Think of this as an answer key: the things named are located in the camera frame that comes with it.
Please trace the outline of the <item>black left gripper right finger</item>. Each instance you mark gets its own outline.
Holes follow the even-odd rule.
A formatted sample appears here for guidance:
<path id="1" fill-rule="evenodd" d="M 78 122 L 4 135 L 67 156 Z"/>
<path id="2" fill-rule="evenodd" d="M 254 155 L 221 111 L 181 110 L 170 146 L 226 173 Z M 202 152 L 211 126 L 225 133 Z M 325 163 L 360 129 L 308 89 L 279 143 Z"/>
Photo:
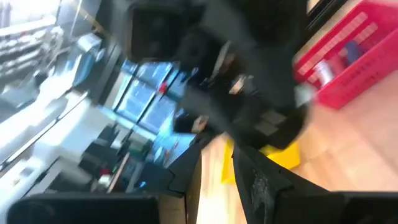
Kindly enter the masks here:
<path id="1" fill-rule="evenodd" d="M 233 151 L 236 185 L 248 223 L 272 223 L 284 197 L 325 193 L 326 189 L 278 165 L 250 147 Z"/>

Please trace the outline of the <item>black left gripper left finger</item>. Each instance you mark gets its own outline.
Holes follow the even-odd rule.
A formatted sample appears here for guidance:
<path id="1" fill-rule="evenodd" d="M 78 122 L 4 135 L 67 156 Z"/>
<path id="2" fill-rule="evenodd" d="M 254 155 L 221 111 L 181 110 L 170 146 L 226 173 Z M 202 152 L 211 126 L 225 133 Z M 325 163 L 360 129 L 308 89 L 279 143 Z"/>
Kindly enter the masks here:
<path id="1" fill-rule="evenodd" d="M 136 191 L 155 197 L 161 223 L 196 224 L 201 187 L 202 143 L 192 143 L 169 166 L 148 163 Z"/>

